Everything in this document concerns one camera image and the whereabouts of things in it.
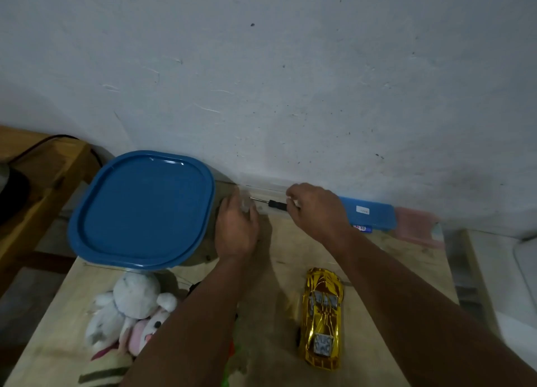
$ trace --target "stuffed bunny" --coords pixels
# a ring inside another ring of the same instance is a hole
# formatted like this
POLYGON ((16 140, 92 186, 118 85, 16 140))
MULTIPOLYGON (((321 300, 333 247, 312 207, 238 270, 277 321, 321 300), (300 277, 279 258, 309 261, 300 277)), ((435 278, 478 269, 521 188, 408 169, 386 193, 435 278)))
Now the stuffed bunny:
POLYGON ((168 294, 165 297, 163 295, 165 294, 161 294, 158 297, 160 308, 150 318, 140 320, 134 325, 128 343, 128 349, 132 356, 138 356, 140 354, 140 351, 153 337, 153 334, 177 307, 177 299, 173 295, 168 294))
POLYGON ((160 285, 154 274, 124 273, 112 291, 96 296, 95 305, 100 310, 88 324, 86 342, 94 352, 98 352, 119 340, 119 349, 126 351, 134 324, 157 311, 161 305, 159 298, 166 308, 172 305, 175 308, 177 304, 173 295, 160 294, 160 285))

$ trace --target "black cable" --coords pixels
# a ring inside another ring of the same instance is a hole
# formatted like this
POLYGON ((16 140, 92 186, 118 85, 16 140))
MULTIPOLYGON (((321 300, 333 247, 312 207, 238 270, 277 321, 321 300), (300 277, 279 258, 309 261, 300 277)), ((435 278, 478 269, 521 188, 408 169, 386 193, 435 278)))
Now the black cable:
MULTIPOLYGON (((31 151, 33 151, 34 149, 36 149, 38 146, 44 144, 45 142, 47 141, 50 141, 51 139, 55 139, 55 138, 72 138, 72 139, 78 139, 76 137, 73 137, 72 135, 67 135, 67 134, 57 134, 57 135, 51 135, 50 137, 47 137, 47 138, 44 138, 42 139, 41 141, 39 141, 37 144, 34 144, 32 146, 30 146, 30 148, 28 148, 27 150, 23 151, 22 153, 18 154, 15 158, 11 159, 10 161, 8 161, 8 164, 12 164, 12 163, 15 163, 17 162, 19 159, 21 159, 22 157, 24 157, 26 154, 30 153, 31 151)), ((100 167, 103 167, 103 163, 102 161, 100 160, 99 158, 99 155, 97 154, 97 152, 95 152, 95 150, 93 148, 90 148, 90 152, 91 154, 95 157, 95 159, 97 160, 97 163, 99 164, 100 167)))

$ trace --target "person's left hand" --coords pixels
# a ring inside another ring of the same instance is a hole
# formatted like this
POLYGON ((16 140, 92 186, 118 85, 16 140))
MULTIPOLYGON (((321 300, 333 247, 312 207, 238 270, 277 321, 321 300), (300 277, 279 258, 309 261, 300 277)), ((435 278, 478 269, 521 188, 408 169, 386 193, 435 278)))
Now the person's left hand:
POLYGON ((220 260, 229 257, 245 258, 256 248, 259 236, 259 213, 254 204, 250 206, 248 217, 241 210, 241 197, 238 187, 220 204, 216 218, 214 243, 220 260))

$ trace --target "toy car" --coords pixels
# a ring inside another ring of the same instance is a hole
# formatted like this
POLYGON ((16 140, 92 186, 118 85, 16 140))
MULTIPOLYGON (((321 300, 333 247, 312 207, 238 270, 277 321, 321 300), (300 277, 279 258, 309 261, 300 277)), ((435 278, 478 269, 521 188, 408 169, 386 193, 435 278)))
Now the toy car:
POLYGON ((312 268, 302 296, 299 355, 315 367, 339 367, 343 286, 337 275, 312 268))

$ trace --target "blue plastic container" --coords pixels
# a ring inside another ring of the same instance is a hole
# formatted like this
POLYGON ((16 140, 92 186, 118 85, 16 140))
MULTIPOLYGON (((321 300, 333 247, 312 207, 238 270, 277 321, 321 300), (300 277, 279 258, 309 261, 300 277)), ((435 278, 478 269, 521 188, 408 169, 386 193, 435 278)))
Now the blue plastic container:
POLYGON ((348 221, 353 226, 368 226, 373 230, 382 231, 389 231, 397 226, 392 205, 350 197, 339 196, 339 198, 345 206, 348 221))
POLYGON ((174 267, 202 241, 215 191, 197 159, 135 151, 107 163, 69 222, 71 247, 84 260, 157 270, 174 267))

